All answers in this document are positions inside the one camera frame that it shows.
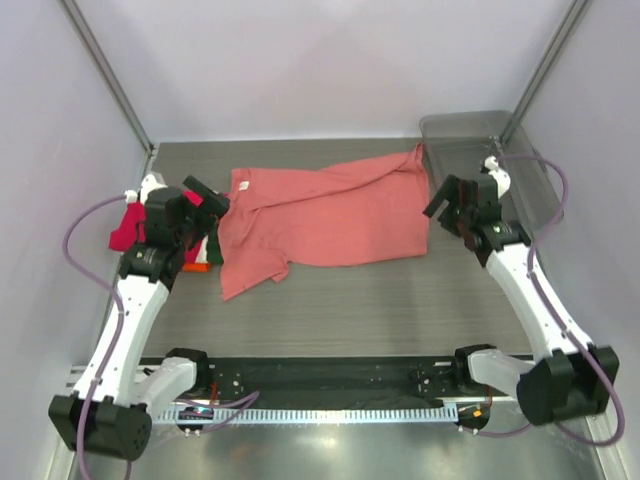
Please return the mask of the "salmon pink t shirt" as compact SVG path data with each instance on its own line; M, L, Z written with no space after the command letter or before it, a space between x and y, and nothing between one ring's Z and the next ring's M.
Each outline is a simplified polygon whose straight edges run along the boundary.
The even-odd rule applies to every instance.
M423 154L417 144L315 171L234 169L218 228L223 300L281 282L291 264L352 267L425 255Z

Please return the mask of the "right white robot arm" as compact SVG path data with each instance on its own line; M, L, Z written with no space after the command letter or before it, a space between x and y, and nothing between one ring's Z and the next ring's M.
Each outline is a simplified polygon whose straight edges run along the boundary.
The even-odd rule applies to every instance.
M535 426L602 414L619 369L610 347L598 347L577 325L541 270L531 240L502 216L505 174L471 180L449 175L424 213L460 237L503 290L532 349L530 362L489 344L461 347L450 372L453 388L473 395L484 386L516 399Z

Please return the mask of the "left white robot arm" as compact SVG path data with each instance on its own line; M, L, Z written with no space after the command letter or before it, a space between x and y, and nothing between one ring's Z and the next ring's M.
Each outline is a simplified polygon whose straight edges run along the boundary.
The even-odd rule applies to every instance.
M136 373L152 326L191 259L207 258L209 234L229 198L194 176L171 187L152 172L122 196L138 215L126 223L115 283L98 279L113 300L89 364L48 415L66 447L128 462L148 445L153 419L180 395L205 397L213 385L205 352L174 348L150 375Z

